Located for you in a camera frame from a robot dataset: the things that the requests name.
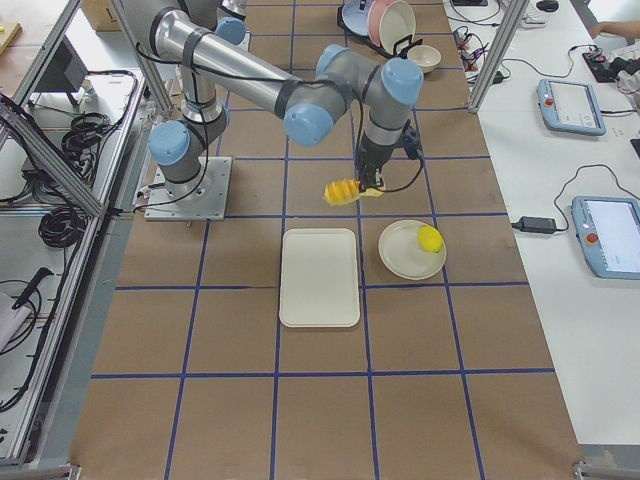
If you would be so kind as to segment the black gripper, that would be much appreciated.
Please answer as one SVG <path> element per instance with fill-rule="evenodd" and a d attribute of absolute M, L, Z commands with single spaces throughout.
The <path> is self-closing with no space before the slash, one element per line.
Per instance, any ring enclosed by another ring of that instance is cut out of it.
<path fill-rule="evenodd" d="M 371 186 L 382 189 L 382 169 L 390 160 L 394 145 L 379 145 L 369 138 L 359 141 L 356 155 L 357 183 L 360 194 L 365 194 Z"/>

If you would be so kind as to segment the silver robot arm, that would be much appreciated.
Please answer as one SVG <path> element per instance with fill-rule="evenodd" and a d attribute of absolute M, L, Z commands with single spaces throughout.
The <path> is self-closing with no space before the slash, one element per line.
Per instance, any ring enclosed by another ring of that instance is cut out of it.
<path fill-rule="evenodd" d="M 218 34 L 215 1 L 125 1 L 122 7 L 139 54 L 177 64 L 272 112 L 298 145 L 322 142 L 351 105 L 358 104 L 356 176 L 329 183 L 326 203 L 346 205 L 389 192 L 382 170 L 398 148 L 423 160 L 409 119 L 423 85 L 423 72 L 415 63 L 395 57 L 380 64 L 331 44 L 317 62 L 315 79 L 307 81 Z"/>
<path fill-rule="evenodd" d="M 220 8 L 232 17 L 245 20 L 247 16 L 246 5 L 246 0 L 222 0 Z"/>

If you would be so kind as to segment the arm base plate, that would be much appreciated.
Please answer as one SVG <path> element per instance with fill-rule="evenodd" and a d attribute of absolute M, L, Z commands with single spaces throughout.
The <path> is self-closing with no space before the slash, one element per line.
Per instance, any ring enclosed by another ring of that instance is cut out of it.
<path fill-rule="evenodd" d="M 223 220 L 225 217 L 232 157 L 198 158 L 200 170 L 191 180 L 175 183 L 165 179 L 166 167 L 158 166 L 144 217 L 148 221 Z"/>

